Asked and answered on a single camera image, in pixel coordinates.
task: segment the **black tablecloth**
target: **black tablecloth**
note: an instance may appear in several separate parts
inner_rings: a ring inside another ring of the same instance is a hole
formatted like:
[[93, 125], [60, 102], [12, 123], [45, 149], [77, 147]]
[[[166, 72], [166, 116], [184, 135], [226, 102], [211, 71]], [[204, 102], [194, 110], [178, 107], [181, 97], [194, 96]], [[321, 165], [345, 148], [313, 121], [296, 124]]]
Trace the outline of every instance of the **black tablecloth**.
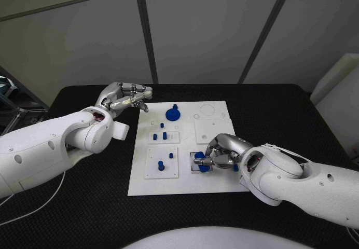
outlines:
[[[104, 87], [67, 87], [48, 119], [94, 105]], [[153, 93], [149, 102], [226, 100], [237, 136], [256, 146], [276, 144], [315, 162], [354, 169], [299, 86], [155, 85]], [[345, 227], [289, 202], [267, 205], [250, 192], [129, 197], [139, 109], [126, 109], [116, 120], [130, 125], [126, 141], [113, 140], [104, 152], [67, 172], [63, 188], [40, 212], [0, 227], [2, 248], [123, 247], [155, 233], [192, 226], [259, 230], [316, 248], [355, 246]], [[0, 207], [0, 223], [48, 201], [61, 178], [16, 194]]]

